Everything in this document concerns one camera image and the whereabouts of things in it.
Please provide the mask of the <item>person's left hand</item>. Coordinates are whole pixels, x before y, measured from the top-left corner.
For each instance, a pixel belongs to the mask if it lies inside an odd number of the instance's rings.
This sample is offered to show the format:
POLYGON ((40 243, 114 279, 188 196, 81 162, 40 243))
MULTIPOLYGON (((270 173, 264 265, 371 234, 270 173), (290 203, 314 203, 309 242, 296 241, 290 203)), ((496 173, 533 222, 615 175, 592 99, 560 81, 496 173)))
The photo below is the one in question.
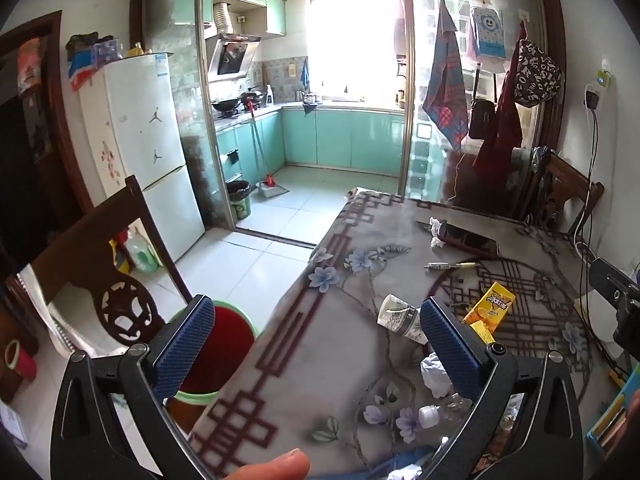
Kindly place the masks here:
POLYGON ((224 480, 304 480, 309 471, 308 456, 294 448, 268 463, 242 466, 224 480))

